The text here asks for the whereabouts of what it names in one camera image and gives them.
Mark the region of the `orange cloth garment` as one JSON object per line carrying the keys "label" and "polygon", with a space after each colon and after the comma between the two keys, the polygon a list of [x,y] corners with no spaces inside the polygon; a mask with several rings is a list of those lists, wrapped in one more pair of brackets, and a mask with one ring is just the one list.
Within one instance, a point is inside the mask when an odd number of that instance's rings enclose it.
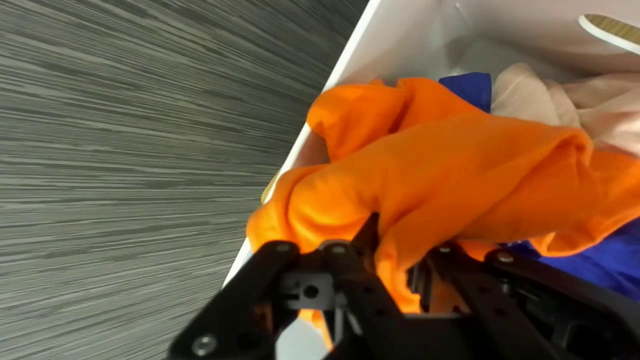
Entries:
{"label": "orange cloth garment", "polygon": [[375,271],[403,313],[420,310],[407,271],[448,240],[476,260],[519,240],[571,256],[640,218],[640,159],[594,149],[581,129],[488,114],[434,80],[337,86],[306,123],[329,162],[280,176],[247,222],[252,250],[290,240],[309,253],[377,213]]}

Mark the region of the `white storage bin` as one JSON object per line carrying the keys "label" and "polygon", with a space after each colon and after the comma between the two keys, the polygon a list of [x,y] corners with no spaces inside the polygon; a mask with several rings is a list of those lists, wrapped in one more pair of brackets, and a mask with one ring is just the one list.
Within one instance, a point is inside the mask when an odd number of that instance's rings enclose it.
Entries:
{"label": "white storage bin", "polygon": [[[591,22],[604,0],[371,0],[326,89],[380,75],[395,79],[499,76],[524,63],[542,79],[566,84],[612,73],[640,73],[640,45]],[[425,333],[400,319],[405,335]]]}

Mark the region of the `beige cloth garment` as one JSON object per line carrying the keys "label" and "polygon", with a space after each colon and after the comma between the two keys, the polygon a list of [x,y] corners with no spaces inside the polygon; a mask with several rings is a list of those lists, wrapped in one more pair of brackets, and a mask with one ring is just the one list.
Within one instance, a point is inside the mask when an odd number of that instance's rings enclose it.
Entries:
{"label": "beige cloth garment", "polygon": [[513,64],[494,81],[491,112],[581,129],[596,148],[640,159],[640,72],[559,83],[528,64]]}

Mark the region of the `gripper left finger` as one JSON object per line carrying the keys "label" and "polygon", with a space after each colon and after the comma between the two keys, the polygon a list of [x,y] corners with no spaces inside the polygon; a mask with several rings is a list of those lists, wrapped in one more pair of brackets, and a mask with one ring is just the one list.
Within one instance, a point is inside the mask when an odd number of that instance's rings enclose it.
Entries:
{"label": "gripper left finger", "polygon": [[277,360],[276,344],[302,310],[318,310],[333,348],[323,360],[394,360],[401,313],[365,265],[379,216],[352,241],[328,240],[302,254],[292,241],[261,246],[180,331],[167,360]]}

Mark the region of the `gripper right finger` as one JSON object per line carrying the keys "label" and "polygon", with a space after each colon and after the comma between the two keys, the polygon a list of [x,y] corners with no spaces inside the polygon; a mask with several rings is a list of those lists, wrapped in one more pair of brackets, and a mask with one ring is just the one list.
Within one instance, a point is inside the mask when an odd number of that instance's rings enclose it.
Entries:
{"label": "gripper right finger", "polygon": [[640,360],[640,303],[505,248],[446,243],[407,274],[425,360]]}

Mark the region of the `blue cloth garment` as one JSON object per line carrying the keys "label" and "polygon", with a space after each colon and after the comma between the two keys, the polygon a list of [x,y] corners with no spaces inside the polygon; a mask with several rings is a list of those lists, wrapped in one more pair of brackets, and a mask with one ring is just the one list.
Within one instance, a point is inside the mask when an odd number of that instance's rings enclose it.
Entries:
{"label": "blue cloth garment", "polygon": [[[442,77],[439,83],[462,100],[492,114],[496,79],[487,73],[470,72]],[[640,159],[614,150],[596,146],[595,149],[596,164],[605,179],[626,185],[626,189],[611,196],[628,201],[633,214],[614,225],[613,230],[608,230],[598,244],[575,255],[541,255],[526,242],[514,244],[512,248],[543,264],[640,302]]]}

